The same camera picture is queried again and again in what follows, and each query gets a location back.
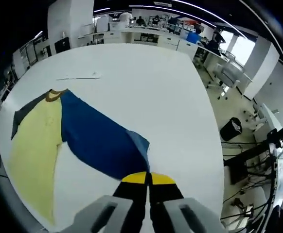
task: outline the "ceiling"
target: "ceiling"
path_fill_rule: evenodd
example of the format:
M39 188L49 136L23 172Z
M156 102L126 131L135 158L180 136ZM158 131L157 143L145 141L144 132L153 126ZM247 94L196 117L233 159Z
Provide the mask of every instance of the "ceiling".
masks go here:
M183 0L207 9L233 25L251 29L273 41L268 30L239 0ZM32 39L38 32L47 32L48 7L55 0L0 1L0 54L12 54ZM283 8L269 0L259 0L283 23ZM110 7L111 10L129 10L129 5L154 5L151 0L96 0L94 9ZM173 9L200 17L209 22L221 22L218 18L179 2L172 2Z
M220 22L222 21L200 9L186 5L184 3L175 2L172 0L156 0L160 2L172 3L172 8L178 11L182 11L199 18L202 18L209 22ZM185 2L197 5L203 9L206 9L224 20L228 21L232 25L241 26L252 31L257 32L260 36L272 41L275 46L275 40L266 29L266 27L261 23L261 21L251 12L247 7L245 7L239 0L183 0ZM243 0L250 6L253 6L251 0ZM271 3L269 0L256 0L264 7L268 8L268 11L276 16L276 19L283 22L283 7L279 7L278 4ZM130 10L129 5L151 5L155 6L152 0L97 0L94 2L94 9L99 10L106 7L110 7L110 10ZM227 31L234 31L231 28L225 28ZM244 33L249 39L255 40L252 35Z

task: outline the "yellow fabric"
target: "yellow fabric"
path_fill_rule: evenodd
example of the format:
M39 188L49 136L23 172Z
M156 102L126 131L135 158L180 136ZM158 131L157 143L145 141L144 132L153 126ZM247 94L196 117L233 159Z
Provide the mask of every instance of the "yellow fabric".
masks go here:
M152 184L173 184L175 181L170 177L152 172Z
M21 198L53 225L54 169L57 147L62 143L61 113L60 98L38 103L18 127L8 164Z
M127 183L145 183L146 172L138 172L131 175L128 175L122 179L122 182Z

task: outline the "person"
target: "person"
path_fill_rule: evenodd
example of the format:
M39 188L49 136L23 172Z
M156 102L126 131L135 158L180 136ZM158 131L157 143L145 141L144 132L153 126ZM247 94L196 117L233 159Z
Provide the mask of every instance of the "person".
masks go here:
M169 33L174 33L175 29L176 29L176 25L177 25L177 18L170 18L168 21L168 25L169 27L167 28L167 30L169 30Z
M128 25L130 24L130 21L133 19L133 16L131 13L129 12L123 12L120 16L119 16L119 21L120 22L126 22L126 26L128 27Z
M158 25L160 22L160 18L159 16L155 16L153 19L152 19L152 25Z
M136 20L136 23L138 24L138 26L141 26L141 25L146 26L145 20L143 20L141 16Z
M196 44L198 41L200 41L201 37L199 36L201 34L201 29L196 28L195 32L190 32L188 34L187 40Z
M220 52L218 50L219 45L221 43L225 43L226 41L224 40L224 38L222 37L222 35L220 34L220 31L218 29L215 30L212 40L207 44L206 49L220 55Z

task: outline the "white wall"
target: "white wall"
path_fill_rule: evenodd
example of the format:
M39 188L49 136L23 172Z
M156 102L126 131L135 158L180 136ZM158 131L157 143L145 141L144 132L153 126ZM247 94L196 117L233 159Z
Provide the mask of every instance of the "white wall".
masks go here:
M274 45L271 43L269 51L257 71L256 75L253 77L253 82L250 83L245 89L244 95L248 97L250 100L255 97L255 95L259 92L259 90L266 83L267 79L270 77L274 67L276 66L279 60L279 53Z
M168 15L171 17L177 17L179 15L170 13L170 12L165 12L165 11L155 11L155 10L144 10L144 9L132 9L132 15L136 16L138 18L139 16L141 17L146 17L149 18L150 16L161 16L161 15Z
M71 0L57 0L48 11L48 35L52 55L56 54L54 43L62 38L63 32L70 37Z
M270 110L279 110L277 119L283 125L283 65L277 62L269 79L257 93L255 99L265 103Z
M48 35L52 55L54 43L62 39L63 32L70 39L71 48L78 47L79 29L93 21L94 0L57 0L48 11Z
M94 0L71 0L70 43L71 48L78 47L80 28L93 23Z
M204 31L200 34L200 36L206 37L208 40L211 40L213 37L214 29L204 23L201 23L201 26L204 27Z
M24 73L26 73L26 69L21 58L20 49L16 50L13 53L13 64L17 78L20 79L24 75Z
M259 36L255 43L254 49L250 54L248 61L244 65L246 74L254 78L259 67L262 65L267 53L269 52L271 42Z

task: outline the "gray floor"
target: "gray floor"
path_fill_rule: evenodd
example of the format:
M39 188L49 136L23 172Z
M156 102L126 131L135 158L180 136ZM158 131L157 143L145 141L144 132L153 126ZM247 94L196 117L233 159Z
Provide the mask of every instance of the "gray floor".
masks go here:
M198 73L203 81L204 85L207 86L208 82L211 81L211 78L207 71L204 68L198 69ZM254 114L253 108L253 101L249 101L247 98L242 97L237 89L230 89L227 93L228 99L225 100L221 98L220 100L217 99L220 96L220 91L216 89L206 89L208 96L210 98L210 102L213 107L214 115L216 118L216 122L218 125L218 130L220 130L232 117L236 117L240 119L242 126L246 125L246 119L248 116L243 113L244 110L247 110L251 114ZM255 143L255 138L253 135L253 131L243 127L243 132L241 135L235 137L230 142L242 142L242 143ZM223 155L235 155L239 154L240 152L246 150L241 148L223 148ZM224 189L224 200L231 197L235 193L237 193L246 183L247 181L239 182L235 185L230 183L230 175L229 175L229 168L224 168L225 172L225 189ZM227 201L223 206L222 216L229 216L236 213L232 213L230 209L230 203L233 199Z

